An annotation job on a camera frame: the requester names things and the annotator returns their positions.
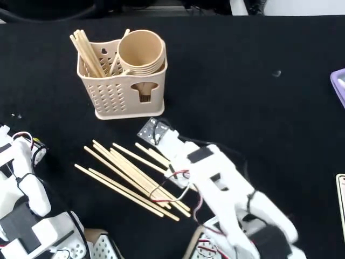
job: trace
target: robotic hand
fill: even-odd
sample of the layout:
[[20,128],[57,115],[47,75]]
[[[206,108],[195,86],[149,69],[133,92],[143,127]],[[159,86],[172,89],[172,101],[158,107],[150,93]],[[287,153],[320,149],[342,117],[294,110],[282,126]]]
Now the robotic hand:
[[46,217],[51,204],[33,172],[32,137],[31,142],[13,139],[8,131],[7,126],[0,127],[0,167],[10,161],[13,166],[10,177],[0,171],[1,253],[6,259],[32,259],[49,250],[56,259],[84,258],[87,249],[79,233],[84,228],[77,216],[72,212],[79,229],[68,212]]
[[[182,142],[178,135],[153,118],[138,134],[171,161],[166,177],[181,188],[196,189],[201,198],[198,208],[203,200],[209,205],[216,217],[203,225],[204,234],[224,257],[306,258],[292,245],[298,239],[292,222],[246,181],[216,145],[200,148],[193,142]],[[189,178],[171,177],[171,170],[186,169]]]

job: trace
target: utensil holder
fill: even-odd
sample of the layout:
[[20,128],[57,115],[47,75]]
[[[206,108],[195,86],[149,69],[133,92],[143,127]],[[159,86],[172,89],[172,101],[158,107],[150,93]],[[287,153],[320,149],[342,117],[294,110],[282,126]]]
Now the utensil holder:
[[[91,43],[96,56],[99,58],[104,72],[107,74],[116,55],[120,40],[104,43]],[[164,84],[165,73],[168,68],[167,54],[158,72],[148,76],[119,75],[111,77],[91,77],[90,69],[78,54],[77,74],[81,78],[86,91],[95,107],[95,114],[101,120],[152,117],[164,112]],[[123,68],[119,60],[116,61],[114,72],[122,73]],[[143,102],[136,87],[138,83],[153,83],[150,101]]]

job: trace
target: black table surface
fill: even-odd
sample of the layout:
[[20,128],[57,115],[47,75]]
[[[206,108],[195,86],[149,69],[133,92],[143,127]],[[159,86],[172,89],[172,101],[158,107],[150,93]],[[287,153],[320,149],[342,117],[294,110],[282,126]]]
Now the black table surface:
[[[0,121],[50,150],[37,167],[87,228],[111,233],[125,258],[181,258],[197,225],[159,219],[83,175],[116,177],[85,151],[92,139],[132,151],[147,118],[101,121],[76,75],[69,35],[120,38],[150,29],[166,42],[164,117],[185,136],[249,158],[252,184],[292,220],[308,258],[342,258],[335,175],[345,172],[345,111],[330,83],[345,67],[345,17],[125,18],[0,26]],[[163,176],[140,165],[155,180]],[[169,183],[178,195],[181,190]],[[195,206],[197,195],[185,202]],[[206,220],[211,214],[201,213]]]

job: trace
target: stack of paper cups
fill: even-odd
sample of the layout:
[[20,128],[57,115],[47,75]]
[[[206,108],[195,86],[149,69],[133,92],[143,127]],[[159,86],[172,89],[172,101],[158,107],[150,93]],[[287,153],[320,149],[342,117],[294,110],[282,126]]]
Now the stack of paper cups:
[[[138,30],[124,36],[118,45],[118,55],[124,70],[136,76],[147,76],[160,71],[164,67],[165,43],[154,32]],[[138,83],[141,101],[150,101],[151,90],[156,85]]]

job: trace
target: chopstick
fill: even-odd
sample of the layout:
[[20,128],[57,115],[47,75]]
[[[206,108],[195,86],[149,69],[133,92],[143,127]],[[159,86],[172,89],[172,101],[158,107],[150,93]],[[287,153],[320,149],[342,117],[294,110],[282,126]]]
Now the chopstick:
[[167,159],[165,159],[164,157],[160,158],[158,153],[150,152],[148,149],[144,148],[139,143],[135,143],[135,146],[137,148],[139,148],[141,151],[144,151],[146,154],[148,154],[150,157],[152,157],[153,159],[155,159],[156,161],[158,161],[162,165],[164,165],[166,168],[169,167],[170,162]]
[[70,39],[94,76],[106,77],[106,74],[104,73],[100,62],[93,48],[91,47],[85,32],[83,30],[76,30],[73,35],[70,35]]
[[113,185],[111,185],[109,182],[107,182],[106,180],[102,179],[101,177],[97,176],[96,174],[93,174],[91,172],[89,172],[87,169],[77,165],[77,164],[74,164],[74,166],[81,170],[83,173],[91,176],[92,178],[96,179],[97,181],[103,183],[104,185],[106,185],[107,187],[109,187],[110,189],[118,192],[119,194],[123,195],[124,197],[134,201],[135,203],[137,203],[138,205],[142,206],[143,208],[149,210],[150,212],[156,214],[157,216],[159,217],[164,217],[164,214],[162,212],[159,212],[158,210],[148,206],[147,204],[145,204],[144,202],[142,202],[141,200],[139,200],[138,198],[136,197],[133,197],[131,195],[129,195],[128,193],[124,192],[123,190],[121,190],[120,188],[117,188]]
[[[93,140],[93,142],[95,143],[93,145],[93,147],[99,152],[101,153],[103,156],[105,156],[112,164],[116,165],[120,170],[122,170],[124,173],[126,173],[131,179],[133,179],[139,186],[141,186],[143,189],[147,190],[147,189],[153,189],[154,187],[149,187],[144,181],[143,178],[140,178],[140,176],[133,171],[130,171],[128,168],[125,168],[123,166],[123,164],[121,163],[121,161],[116,161],[114,160],[113,156],[111,155],[111,153],[106,150],[101,144],[99,144],[97,141]],[[149,192],[145,192],[144,193],[146,196],[149,196]],[[163,207],[167,207],[168,209],[171,209],[171,207],[168,205],[167,202],[160,202],[159,205],[163,206]]]
[[[156,187],[159,186],[159,184],[157,182],[155,182],[153,179],[151,179],[147,174],[145,174],[143,171],[141,171],[140,169],[138,169],[134,164],[132,164],[129,160],[127,160],[124,156],[122,156],[120,153],[118,153],[117,151],[115,151],[114,149],[111,148],[111,153],[113,155],[119,155],[121,156],[125,162],[127,162],[131,167],[135,168],[139,173],[141,173],[143,176],[145,176],[147,178],[148,181],[152,182]],[[167,190],[165,190],[163,187],[160,187],[156,190],[157,195],[160,195],[161,197],[157,198],[157,200],[160,199],[171,199],[171,200],[175,200],[176,198],[170,194]],[[188,211],[190,211],[190,208],[188,208],[184,203],[182,203],[181,201],[177,201],[177,202],[171,202],[171,205],[173,205],[175,208],[177,208],[181,213],[183,213],[186,217],[190,217],[190,214],[188,213]]]
[[123,185],[121,185],[121,184],[119,184],[119,183],[117,183],[117,182],[115,182],[113,179],[111,179],[111,178],[109,178],[109,177],[107,177],[107,176],[105,176],[105,175],[103,175],[103,174],[97,172],[96,170],[91,169],[91,168],[89,168],[88,170],[89,170],[91,173],[94,173],[95,175],[97,175],[98,177],[101,177],[103,180],[106,180],[107,182],[111,183],[111,184],[114,185],[115,187],[118,187],[118,188],[122,189],[124,192],[130,194],[131,196],[133,196],[133,197],[137,198],[138,200],[144,202],[145,204],[147,204],[147,205],[153,207],[154,209],[158,210],[159,212],[163,213],[164,215],[170,217],[171,219],[173,219],[173,220],[175,220],[175,221],[179,221],[179,220],[180,220],[180,219],[179,219],[177,216],[175,216],[174,214],[168,212],[168,211],[165,210],[165,209],[162,209],[161,207],[159,207],[158,205],[154,204],[153,202],[151,202],[151,201],[145,199],[144,197],[142,197],[142,196],[136,194],[134,191],[132,191],[132,190],[126,188],[125,186],[123,186]]
[[[141,175],[145,181],[147,181],[150,184],[150,191],[152,192],[157,186],[158,183],[156,183],[153,179],[151,179],[147,174],[145,174],[143,171],[141,171],[139,168],[137,168],[133,163],[131,163],[129,160],[127,160],[123,155],[121,155],[119,152],[111,148],[111,154],[114,158],[117,159],[119,163],[125,163],[127,166],[130,167],[131,170],[134,170],[135,174]],[[156,191],[156,194],[152,194],[152,198],[160,200],[161,197],[158,195],[165,197],[165,194],[162,190],[158,189]]]
[[[114,146],[120,147],[120,150],[126,150],[127,152],[133,154],[132,152],[128,151],[127,149],[125,149],[124,147],[121,147],[121,146],[118,145],[118,144],[113,143],[113,145],[114,145]],[[161,190],[162,192],[164,192],[165,195],[166,195],[169,199],[171,199],[171,200],[176,200],[176,197],[174,197],[172,194],[170,194],[170,193],[169,193],[168,191],[166,191],[164,188],[160,187],[159,190]],[[186,210],[186,211],[188,211],[188,212],[190,211],[190,208],[189,208],[187,205],[185,205],[182,201],[172,202],[171,204],[172,204],[173,206],[179,205],[179,206],[181,206],[184,210]]]
[[87,146],[84,146],[84,149],[89,152],[93,157],[97,158],[99,161],[101,161],[103,164],[105,164],[107,167],[109,167],[111,170],[113,170],[116,174],[121,176],[123,179],[125,179],[127,182],[129,182],[131,185],[133,185],[135,188],[137,188],[139,191],[144,193],[145,195],[149,195],[148,191],[143,189],[140,185],[138,185],[136,182],[134,182],[131,178],[120,172],[117,168],[112,166],[110,163],[108,163],[105,159],[97,155],[94,151],[92,151],[90,148]]
[[165,170],[154,165],[153,163],[145,160],[144,158],[132,153],[131,151],[125,149],[124,147],[121,147],[120,145],[116,144],[116,143],[113,143],[113,146],[116,147],[117,149],[121,150],[122,152],[126,153],[127,155],[130,155],[132,158],[135,158],[136,160],[144,163],[145,165],[153,168],[154,170],[157,170],[158,172],[162,173],[162,174],[165,174]]
[[[130,32],[130,30],[127,29],[127,30],[125,31],[125,34],[123,34],[122,37],[127,36],[127,35],[129,34],[129,32]],[[111,68],[110,68],[110,70],[109,70],[109,76],[110,76],[110,77],[112,76],[112,74],[113,74],[113,72],[114,72],[114,68],[115,68],[115,66],[116,66],[116,64],[117,64],[118,58],[119,58],[119,53],[116,52],[116,55],[115,55],[115,58],[114,58],[114,60],[113,60],[112,66],[111,66]]]

